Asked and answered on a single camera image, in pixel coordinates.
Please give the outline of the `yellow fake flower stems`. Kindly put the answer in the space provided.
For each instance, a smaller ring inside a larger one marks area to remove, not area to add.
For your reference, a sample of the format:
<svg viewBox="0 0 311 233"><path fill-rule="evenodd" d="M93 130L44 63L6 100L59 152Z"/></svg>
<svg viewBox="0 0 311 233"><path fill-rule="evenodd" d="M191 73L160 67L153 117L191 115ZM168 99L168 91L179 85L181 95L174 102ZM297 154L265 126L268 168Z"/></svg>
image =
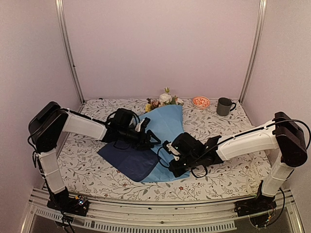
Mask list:
<svg viewBox="0 0 311 233"><path fill-rule="evenodd" d="M146 113L152 111L152 109L153 109L153 106L150 103L145 105L145 112Z"/></svg>

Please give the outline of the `white fake flower stems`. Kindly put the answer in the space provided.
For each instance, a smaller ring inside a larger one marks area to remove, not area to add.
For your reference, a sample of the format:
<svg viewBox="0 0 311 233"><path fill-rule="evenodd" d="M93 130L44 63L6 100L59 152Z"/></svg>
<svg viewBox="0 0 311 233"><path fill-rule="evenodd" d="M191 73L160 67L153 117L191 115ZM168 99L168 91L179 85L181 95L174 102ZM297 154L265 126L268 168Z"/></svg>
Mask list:
<svg viewBox="0 0 311 233"><path fill-rule="evenodd" d="M166 106L166 105L184 105L184 101L180 99L176 95L170 94L170 88L166 87L164 88L164 93L159 96L159 105L160 106Z"/></svg>

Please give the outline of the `dark navy tissue paper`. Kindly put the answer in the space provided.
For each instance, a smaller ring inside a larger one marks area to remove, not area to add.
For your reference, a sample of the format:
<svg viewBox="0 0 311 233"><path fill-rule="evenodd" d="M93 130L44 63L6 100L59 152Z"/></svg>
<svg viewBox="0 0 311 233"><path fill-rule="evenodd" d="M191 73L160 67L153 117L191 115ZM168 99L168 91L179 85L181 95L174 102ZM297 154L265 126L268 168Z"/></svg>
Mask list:
<svg viewBox="0 0 311 233"><path fill-rule="evenodd" d="M152 150L117 149L108 143L97 152L103 159L127 178L135 182L159 182L157 155Z"/></svg>

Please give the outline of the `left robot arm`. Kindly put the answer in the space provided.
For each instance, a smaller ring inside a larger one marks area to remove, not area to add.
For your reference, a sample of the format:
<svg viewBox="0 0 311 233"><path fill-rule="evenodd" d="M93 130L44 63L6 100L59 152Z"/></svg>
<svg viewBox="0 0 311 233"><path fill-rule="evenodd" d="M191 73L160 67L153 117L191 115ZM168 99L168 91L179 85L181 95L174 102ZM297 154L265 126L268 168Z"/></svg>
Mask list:
<svg viewBox="0 0 311 233"><path fill-rule="evenodd" d="M161 143L147 129L149 118L140 119L128 109L119 108L105 121L91 118L51 101L30 121L27 142L33 148L33 163L39 168L50 198L62 211L72 207L58 157L69 134L77 134L104 143L123 141L136 150L151 149Z"/></svg>

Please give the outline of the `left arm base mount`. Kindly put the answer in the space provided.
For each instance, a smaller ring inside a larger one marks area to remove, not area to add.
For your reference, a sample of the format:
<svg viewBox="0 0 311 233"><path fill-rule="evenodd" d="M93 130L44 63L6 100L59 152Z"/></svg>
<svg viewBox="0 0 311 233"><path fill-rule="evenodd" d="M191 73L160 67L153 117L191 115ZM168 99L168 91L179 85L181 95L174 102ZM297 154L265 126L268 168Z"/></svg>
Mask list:
<svg viewBox="0 0 311 233"><path fill-rule="evenodd" d="M89 204L88 199L82 197L81 195L78 195L77 198L72 198L67 193L58 193L50 196L47 207L68 214L86 216Z"/></svg>

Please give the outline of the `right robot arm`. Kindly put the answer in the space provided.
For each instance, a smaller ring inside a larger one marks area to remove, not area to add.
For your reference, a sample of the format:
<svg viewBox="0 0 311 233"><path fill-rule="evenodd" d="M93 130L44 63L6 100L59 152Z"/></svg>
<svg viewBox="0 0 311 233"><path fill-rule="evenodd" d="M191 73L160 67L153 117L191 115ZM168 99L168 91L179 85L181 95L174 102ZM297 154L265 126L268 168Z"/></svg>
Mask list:
<svg viewBox="0 0 311 233"><path fill-rule="evenodd" d="M282 184L296 167L308 158L310 141L305 140L300 120L277 112L272 120L251 130L231 136L215 136L202 143L189 133L181 133L173 142L165 141L164 150L173 155L169 171L180 177L197 166L220 164L240 155L262 150L278 150L278 157L267 178L261 181L251 207L261 212L274 200Z"/></svg>

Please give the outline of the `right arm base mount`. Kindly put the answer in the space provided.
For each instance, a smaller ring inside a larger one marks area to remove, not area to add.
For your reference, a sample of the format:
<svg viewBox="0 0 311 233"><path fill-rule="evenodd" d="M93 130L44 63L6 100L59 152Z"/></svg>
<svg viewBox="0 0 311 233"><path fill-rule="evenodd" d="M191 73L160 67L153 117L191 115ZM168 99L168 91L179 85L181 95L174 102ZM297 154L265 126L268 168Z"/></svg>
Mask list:
<svg viewBox="0 0 311 233"><path fill-rule="evenodd" d="M254 227L264 228L270 223L271 218L275 215L276 202L275 197L258 197L240 200L234 203L234 211L238 216L249 216L264 212L262 215L250 217L250 222Z"/></svg>

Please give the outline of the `pink fake flower stems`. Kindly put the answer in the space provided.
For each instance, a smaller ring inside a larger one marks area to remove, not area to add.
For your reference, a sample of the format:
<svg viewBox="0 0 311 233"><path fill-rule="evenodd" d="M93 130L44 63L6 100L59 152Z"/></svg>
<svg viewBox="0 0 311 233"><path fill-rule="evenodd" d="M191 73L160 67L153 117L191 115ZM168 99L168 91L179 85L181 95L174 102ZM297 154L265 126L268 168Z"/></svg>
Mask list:
<svg viewBox="0 0 311 233"><path fill-rule="evenodd" d="M148 104L150 104L152 109L155 109L161 105L160 101L157 99L147 98Z"/></svg>

